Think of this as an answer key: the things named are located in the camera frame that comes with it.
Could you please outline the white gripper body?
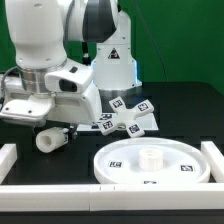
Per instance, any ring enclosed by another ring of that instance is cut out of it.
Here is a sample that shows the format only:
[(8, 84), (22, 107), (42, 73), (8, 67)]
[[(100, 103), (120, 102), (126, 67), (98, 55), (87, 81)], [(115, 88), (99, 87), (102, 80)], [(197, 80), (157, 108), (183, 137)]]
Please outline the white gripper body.
[(91, 125), (102, 113), (101, 99), (93, 82), (82, 93), (30, 94), (19, 78), (6, 79), (6, 95), (0, 118), (29, 126), (43, 126), (47, 120)]

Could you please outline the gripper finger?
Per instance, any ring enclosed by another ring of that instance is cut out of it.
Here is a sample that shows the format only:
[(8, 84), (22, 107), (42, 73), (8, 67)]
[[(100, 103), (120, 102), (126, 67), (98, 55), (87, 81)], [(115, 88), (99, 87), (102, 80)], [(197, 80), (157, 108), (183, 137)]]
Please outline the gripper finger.
[(72, 124), (69, 127), (69, 138), (75, 140), (77, 138), (77, 129), (78, 126), (76, 124)]

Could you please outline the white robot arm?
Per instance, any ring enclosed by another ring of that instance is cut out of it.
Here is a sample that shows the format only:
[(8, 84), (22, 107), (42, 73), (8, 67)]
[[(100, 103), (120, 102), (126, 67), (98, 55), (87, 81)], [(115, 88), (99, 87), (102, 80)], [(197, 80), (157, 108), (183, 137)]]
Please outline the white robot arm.
[(93, 125), (100, 93), (140, 84), (117, 0), (5, 0), (18, 77), (1, 76), (0, 119)]

